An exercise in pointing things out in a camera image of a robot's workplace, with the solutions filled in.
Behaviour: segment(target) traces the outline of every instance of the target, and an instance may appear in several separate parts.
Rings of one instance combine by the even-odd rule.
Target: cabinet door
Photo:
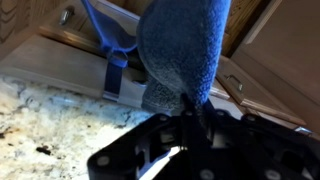
[[[66,0],[0,1],[0,44],[41,20]]]
[[[232,60],[320,132],[320,1],[282,0]]]
[[[217,78],[240,105],[295,124],[305,125],[301,118],[277,101],[230,59],[220,58]]]
[[[318,0],[283,0],[241,50],[320,105]]]

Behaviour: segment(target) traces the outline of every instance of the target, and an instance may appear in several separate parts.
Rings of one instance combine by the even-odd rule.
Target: granite countertop
[[[88,179],[87,159],[151,115],[0,75],[0,179]]]

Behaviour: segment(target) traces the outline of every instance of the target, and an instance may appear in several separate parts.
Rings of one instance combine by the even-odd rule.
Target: blue microfiber mop pad
[[[142,107],[171,113],[187,94],[197,107],[208,99],[230,0],[154,0],[142,15],[138,50],[149,75]]]
[[[136,37],[130,36],[111,17],[101,13],[89,0],[81,0],[100,40],[100,49],[106,54],[112,52],[127,53],[136,48]]]

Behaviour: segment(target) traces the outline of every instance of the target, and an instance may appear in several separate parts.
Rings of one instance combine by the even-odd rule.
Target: wooden cabinet
[[[272,13],[260,18],[231,58],[318,133],[319,5],[317,0],[282,0],[270,6]]]
[[[66,0],[1,0],[0,44],[57,8]]]
[[[102,13],[115,19],[129,34],[135,35],[139,17],[119,8],[107,1],[90,1]],[[63,26],[59,24],[61,13],[67,7],[74,7],[75,14]],[[105,53],[100,51],[99,39],[88,18],[81,1],[71,0],[62,5],[62,9],[46,20],[39,28],[39,33],[64,44],[68,44],[84,51],[105,58]],[[144,70],[136,51],[129,54],[129,66]]]
[[[107,0],[123,9],[126,9],[138,16],[142,15],[153,0]]]
[[[220,58],[217,78],[240,105],[295,124],[305,125],[299,116],[279,102],[232,60],[223,56]]]

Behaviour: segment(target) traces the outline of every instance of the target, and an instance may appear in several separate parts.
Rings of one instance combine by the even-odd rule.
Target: drawer
[[[294,124],[306,125],[300,117],[283,105],[230,59],[221,56],[217,78],[241,106]]]
[[[68,4],[62,5],[64,7],[62,7],[60,12],[57,11],[51,18],[47,19],[46,23],[40,26],[38,32],[42,36],[105,58],[105,53],[100,51],[100,43],[96,31],[81,1],[71,0],[68,2]],[[100,12],[117,21],[128,34],[136,34],[136,28],[139,22],[137,15],[115,6],[108,1],[91,0],[91,3]],[[71,15],[64,25],[60,25],[62,12],[70,6],[74,8],[74,15]],[[144,70],[137,51],[128,54],[128,64],[134,69]]]

